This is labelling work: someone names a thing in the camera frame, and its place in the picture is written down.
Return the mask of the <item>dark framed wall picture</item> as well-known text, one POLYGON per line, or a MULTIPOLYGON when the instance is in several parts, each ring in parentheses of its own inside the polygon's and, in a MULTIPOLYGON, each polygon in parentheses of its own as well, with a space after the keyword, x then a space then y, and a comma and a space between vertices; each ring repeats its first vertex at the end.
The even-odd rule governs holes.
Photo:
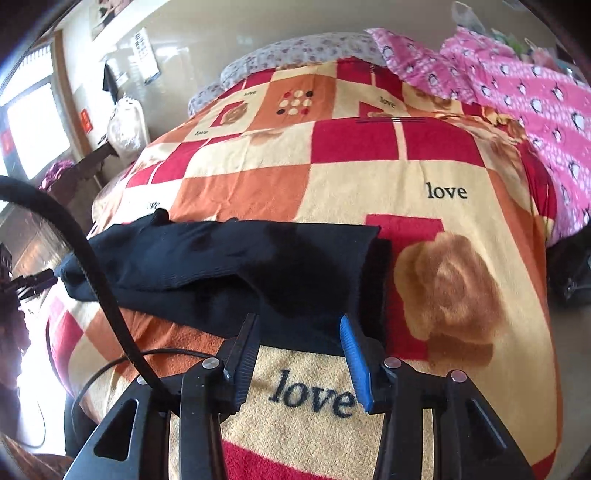
POLYGON ((91 38, 95 39, 132 0, 94 0, 89 7, 91 38))

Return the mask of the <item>dark navy pants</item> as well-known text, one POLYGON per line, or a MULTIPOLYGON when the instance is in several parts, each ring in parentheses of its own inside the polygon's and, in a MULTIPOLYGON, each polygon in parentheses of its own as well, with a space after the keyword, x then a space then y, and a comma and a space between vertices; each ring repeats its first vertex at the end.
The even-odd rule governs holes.
POLYGON ((260 342, 341 355, 339 323, 385 337, 391 246, 376 226, 230 219, 158 209, 90 241, 120 307, 221 338, 259 316, 260 342))

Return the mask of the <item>white wall calendar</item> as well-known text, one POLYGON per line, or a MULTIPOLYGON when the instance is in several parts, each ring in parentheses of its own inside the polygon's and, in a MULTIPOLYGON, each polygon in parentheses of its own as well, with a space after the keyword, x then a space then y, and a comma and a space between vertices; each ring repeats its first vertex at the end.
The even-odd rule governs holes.
POLYGON ((135 65, 144 84, 151 83, 160 74, 154 51, 144 27, 134 33, 131 38, 131 49, 135 65))

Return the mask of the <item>red orange patchwork love blanket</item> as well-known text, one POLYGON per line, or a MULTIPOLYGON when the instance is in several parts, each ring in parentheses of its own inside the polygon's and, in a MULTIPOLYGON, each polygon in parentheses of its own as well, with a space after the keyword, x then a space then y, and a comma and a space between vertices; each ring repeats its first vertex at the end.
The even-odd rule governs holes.
MULTIPOLYGON (((547 479, 562 435, 545 259, 557 202, 508 118, 360 59, 254 73, 149 145, 94 201, 91 235, 158 207, 381 227, 387 353, 465 370, 547 479)), ((51 354, 77 394, 122 350, 97 303, 60 283, 50 298, 51 354)), ((381 418, 353 405, 344 359, 304 347, 260 350, 253 406, 222 426, 230 479, 370 479, 381 418)))

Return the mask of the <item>pink penguin print garment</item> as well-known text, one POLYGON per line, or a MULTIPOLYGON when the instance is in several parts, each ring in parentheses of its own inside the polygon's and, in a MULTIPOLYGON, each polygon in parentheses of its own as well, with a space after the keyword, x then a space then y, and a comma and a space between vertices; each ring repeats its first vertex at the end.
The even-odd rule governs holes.
POLYGON ((492 107, 521 125, 557 190, 556 239, 589 223, 589 86, 464 27, 438 51, 384 28, 369 33, 404 82, 441 99, 492 107))

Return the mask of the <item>ornate white chair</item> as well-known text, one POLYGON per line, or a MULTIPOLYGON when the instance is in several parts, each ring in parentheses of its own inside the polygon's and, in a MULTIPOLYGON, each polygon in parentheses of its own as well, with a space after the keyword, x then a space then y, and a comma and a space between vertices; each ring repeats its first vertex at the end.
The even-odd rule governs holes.
POLYGON ((150 138, 143 109, 136 99, 124 96, 116 102, 106 138, 124 166, 139 158, 150 138))

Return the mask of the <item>floral white pillow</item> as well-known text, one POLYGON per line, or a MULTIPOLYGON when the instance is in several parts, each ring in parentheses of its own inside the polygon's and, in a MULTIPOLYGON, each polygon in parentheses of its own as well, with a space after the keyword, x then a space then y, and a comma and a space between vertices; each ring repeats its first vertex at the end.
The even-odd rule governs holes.
POLYGON ((224 90, 229 90, 250 74, 263 70, 349 57, 378 66, 386 65, 370 34, 331 32, 280 40, 260 47, 228 64, 219 76, 219 83, 224 90))

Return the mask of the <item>dark wooden table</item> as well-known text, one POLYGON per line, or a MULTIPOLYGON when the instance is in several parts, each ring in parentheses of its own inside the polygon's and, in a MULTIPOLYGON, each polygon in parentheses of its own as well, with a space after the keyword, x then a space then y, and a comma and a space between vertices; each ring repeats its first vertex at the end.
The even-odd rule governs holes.
POLYGON ((104 166, 109 157, 117 157, 117 154, 109 142, 105 142, 75 163, 75 167, 67 171, 49 191, 43 192, 62 206, 67 206, 86 182, 93 181, 101 189, 106 185, 104 166))

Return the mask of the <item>dark grey jacket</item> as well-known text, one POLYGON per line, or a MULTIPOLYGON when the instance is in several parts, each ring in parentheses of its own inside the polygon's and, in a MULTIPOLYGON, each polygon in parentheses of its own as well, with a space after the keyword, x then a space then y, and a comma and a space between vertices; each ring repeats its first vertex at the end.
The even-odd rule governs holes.
POLYGON ((550 289, 565 307, 590 305, 590 244, 587 225, 546 251, 550 289))

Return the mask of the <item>magenta cloth on table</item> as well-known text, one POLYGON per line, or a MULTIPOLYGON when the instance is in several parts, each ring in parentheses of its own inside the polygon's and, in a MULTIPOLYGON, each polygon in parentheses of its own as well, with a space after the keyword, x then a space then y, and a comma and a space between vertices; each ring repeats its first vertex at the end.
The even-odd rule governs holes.
POLYGON ((42 191, 49 191, 53 184, 55 184, 67 171, 74 167, 75 162, 71 159, 62 159, 56 161, 45 173, 39 189, 42 191))

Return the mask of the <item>dark cloth hanging on wall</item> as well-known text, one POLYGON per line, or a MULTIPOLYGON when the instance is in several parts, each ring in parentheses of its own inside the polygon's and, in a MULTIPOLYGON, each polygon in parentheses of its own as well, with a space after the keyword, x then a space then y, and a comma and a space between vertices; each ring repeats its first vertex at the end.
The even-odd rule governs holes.
POLYGON ((113 103, 116 103, 118 101, 119 93, 118 93, 117 81, 116 81, 116 78, 113 74, 112 69, 110 68, 110 66, 107 63, 104 64, 104 68, 103 68, 102 90, 104 92, 107 92, 110 95, 113 103))

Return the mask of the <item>red paper door sticker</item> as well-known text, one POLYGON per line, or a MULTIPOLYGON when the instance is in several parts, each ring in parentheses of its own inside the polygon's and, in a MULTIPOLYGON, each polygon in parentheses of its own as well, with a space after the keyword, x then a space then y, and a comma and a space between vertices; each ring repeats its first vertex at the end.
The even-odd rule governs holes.
POLYGON ((82 109, 79 112, 80 122, 85 134, 89 134, 93 130, 93 124, 90 120, 88 111, 86 109, 82 109))

